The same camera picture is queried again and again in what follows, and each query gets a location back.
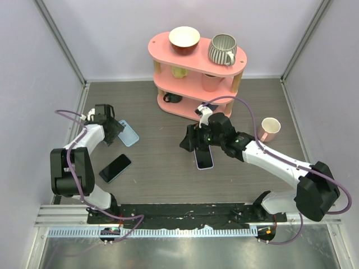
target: pink mug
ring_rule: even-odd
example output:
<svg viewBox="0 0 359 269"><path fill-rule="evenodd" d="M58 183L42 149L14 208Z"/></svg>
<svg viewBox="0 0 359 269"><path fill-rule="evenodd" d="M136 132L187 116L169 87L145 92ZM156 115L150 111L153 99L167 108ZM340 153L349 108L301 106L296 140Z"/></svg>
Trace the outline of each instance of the pink mug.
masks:
<svg viewBox="0 0 359 269"><path fill-rule="evenodd" d="M219 87L222 80L224 80L224 77L202 74L202 88L205 91L213 92Z"/></svg>
<svg viewBox="0 0 359 269"><path fill-rule="evenodd" d="M280 130L280 123L275 118L265 118L258 130L257 137L261 142L270 142Z"/></svg>

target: white bowl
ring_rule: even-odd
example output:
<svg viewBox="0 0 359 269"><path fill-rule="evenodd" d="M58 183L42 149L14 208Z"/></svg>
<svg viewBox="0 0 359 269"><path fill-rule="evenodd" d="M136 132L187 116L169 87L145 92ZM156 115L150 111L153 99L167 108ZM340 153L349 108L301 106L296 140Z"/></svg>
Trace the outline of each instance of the white bowl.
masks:
<svg viewBox="0 0 359 269"><path fill-rule="evenodd" d="M181 26L174 28L168 38L177 53L188 55L196 49L201 35L193 27Z"/></svg>

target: striped mug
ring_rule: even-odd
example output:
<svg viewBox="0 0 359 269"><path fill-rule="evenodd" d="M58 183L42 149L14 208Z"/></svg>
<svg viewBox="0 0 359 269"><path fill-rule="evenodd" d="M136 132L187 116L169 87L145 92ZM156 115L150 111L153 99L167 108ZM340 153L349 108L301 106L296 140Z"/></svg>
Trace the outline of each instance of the striped mug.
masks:
<svg viewBox="0 0 359 269"><path fill-rule="evenodd" d="M236 62L237 42L227 34L216 35L208 48L208 58L216 64L232 66Z"/></svg>

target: wooden floor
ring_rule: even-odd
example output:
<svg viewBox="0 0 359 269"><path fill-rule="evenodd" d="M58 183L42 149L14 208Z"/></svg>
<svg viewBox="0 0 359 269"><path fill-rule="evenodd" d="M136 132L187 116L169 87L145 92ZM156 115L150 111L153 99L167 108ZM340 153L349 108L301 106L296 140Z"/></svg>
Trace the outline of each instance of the wooden floor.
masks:
<svg viewBox="0 0 359 269"><path fill-rule="evenodd" d="M275 117L282 129L268 146L304 160L300 143L279 79L242 80L238 96L253 108L257 126ZM193 123L158 107L157 88L152 81L92 83L85 112L95 104L111 104L116 119L126 120L140 136L126 147L119 139L107 147L100 144L91 154L96 184L113 193L118 203L252 202L263 191L291 189L265 170L228 157L212 147L214 168L199 171L194 154L179 147L186 126ZM236 101L231 122L237 131L253 134L250 115ZM132 165L118 178L105 184L98 173L120 154ZM62 203L73 203L63 198Z"/></svg>

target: light blue phone case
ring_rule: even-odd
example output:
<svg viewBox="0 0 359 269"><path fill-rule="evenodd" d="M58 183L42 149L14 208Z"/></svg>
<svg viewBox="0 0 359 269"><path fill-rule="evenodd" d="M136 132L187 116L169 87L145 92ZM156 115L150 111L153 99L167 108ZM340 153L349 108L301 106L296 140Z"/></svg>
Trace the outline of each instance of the light blue phone case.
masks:
<svg viewBox="0 0 359 269"><path fill-rule="evenodd" d="M119 123L124 126L124 129L121 133L119 133L118 137L125 144L126 147L131 147L134 143L136 143L140 137L137 133L128 125L125 120L119 121Z"/></svg>

